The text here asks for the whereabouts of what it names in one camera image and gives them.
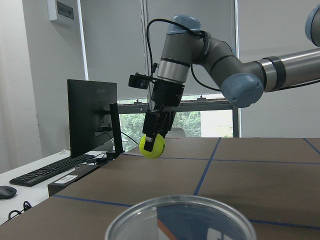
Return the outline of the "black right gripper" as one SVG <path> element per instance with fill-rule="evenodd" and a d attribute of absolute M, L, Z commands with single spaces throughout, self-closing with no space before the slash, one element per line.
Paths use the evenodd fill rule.
<path fill-rule="evenodd" d="M 155 108 L 163 106 L 178 107 L 181 103 L 185 86 L 183 84 L 174 83 L 165 80 L 156 81 L 153 86 L 151 99 L 155 103 Z M 166 137 L 171 130 L 176 112 L 147 110 L 145 113 L 142 133 L 145 134 L 145 144 L 143 149 L 152 152 L 159 133 L 163 138 Z"/>

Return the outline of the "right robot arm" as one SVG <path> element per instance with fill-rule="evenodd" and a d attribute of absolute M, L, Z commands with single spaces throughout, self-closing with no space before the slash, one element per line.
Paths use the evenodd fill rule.
<path fill-rule="evenodd" d="M 200 29 L 190 16 L 176 15 L 170 21 L 161 59 L 148 81 L 154 84 L 154 109 L 145 114 L 139 148 L 143 155 L 157 157 L 180 105 L 184 84 L 193 65 L 202 66 L 223 96 L 237 108 L 256 103 L 265 92 L 304 87 L 320 81 L 320 50 L 315 48 L 258 61 L 241 62 L 231 47 Z"/>

